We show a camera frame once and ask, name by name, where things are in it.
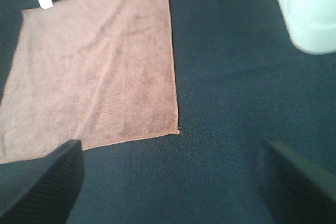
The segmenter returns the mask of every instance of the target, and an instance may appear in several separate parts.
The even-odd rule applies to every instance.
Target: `brown microfiber towel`
[[[179,134],[169,0],[23,11],[0,106],[0,163]]]

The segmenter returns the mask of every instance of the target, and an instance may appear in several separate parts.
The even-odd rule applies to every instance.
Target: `black object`
[[[261,151],[259,172],[276,224],[336,223],[336,176],[270,138]]]
[[[15,166],[20,169],[0,175],[0,223],[65,223],[84,178],[81,142],[69,140],[44,158]]]

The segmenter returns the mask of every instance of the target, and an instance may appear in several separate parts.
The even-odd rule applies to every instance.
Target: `white container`
[[[278,0],[289,37],[309,54],[336,51],[336,0]]]

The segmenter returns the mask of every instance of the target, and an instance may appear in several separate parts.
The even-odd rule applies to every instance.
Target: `towel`
[[[0,105],[0,163],[179,134],[169,0],[23,10]]]

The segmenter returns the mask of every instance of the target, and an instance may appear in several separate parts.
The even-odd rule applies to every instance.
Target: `fabric surface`
[[[179,133],[169,0],[61,0],[23,16],[0,162],[70,138],[87,150]]]
[[[2,83],[20,10],[37,6],[0,1]],[[182,133],[85,151],[67,224],[274,224],[258,188],[260,139],[336,174],[336,54],[298,51],[277,0],[170,0],[170,10]]]

